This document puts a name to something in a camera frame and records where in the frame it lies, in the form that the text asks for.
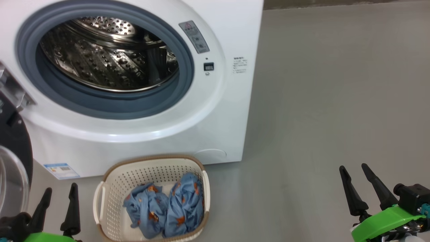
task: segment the basket handle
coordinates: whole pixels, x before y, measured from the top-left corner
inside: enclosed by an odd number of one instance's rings
[[[104,208],[104,196],[106,193],[106,188],[103,186],[104,181],[101,181],[100,184],[95,189],[94,199],[92,201],[92,212],[94,215],[94,220],[96,224],[100,224],[100,220],[103,219],[103,208]],[[100,216],[98,214],[98,201],[100,198],[100,189],[101,189],[101,208],[100,208]]]
[[[203,179],[205,180],[203,183],[203,189],[205,191],[205,211],[209,212],[211,208],[211,186],[209,185],[209,177],[206,171],[203,171]]]

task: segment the black plastic mount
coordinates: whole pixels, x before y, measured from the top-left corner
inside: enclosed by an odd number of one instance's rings
[[[430,190],[420,184],[405,186],[399,183],[393,191],[394,194],[400,196],[399,207],[412,215],[420,215],[418,209],[424,203],[430,203]]]

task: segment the stainless steel drum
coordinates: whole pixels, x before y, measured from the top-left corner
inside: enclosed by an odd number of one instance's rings
[[[179,72],[174,53],[162,40],[114,17],[62,23],[44,35],[40,46],[68,77],[105,91],[149,90]]]

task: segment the warning label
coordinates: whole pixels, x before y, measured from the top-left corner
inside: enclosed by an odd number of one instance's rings
[[[70,179],[80,177],[68,164],[45,164],[43,165],[57,179]]]
[[[248,60],[242,57],[235,57],[233,60],[233,74],[245,73],[248,69]]]

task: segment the blue clothing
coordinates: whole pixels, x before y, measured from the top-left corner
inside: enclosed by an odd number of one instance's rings
[[[138,186],[124,200],[123,207],[132,220],[131,227],[142,231],[152,239],[164,230],[169,198],[162,193],[163,187],[153,183]]]
[[[186,173],[170,191],[164,237],[194,231],[203,219],[203,189],[199,178]]]

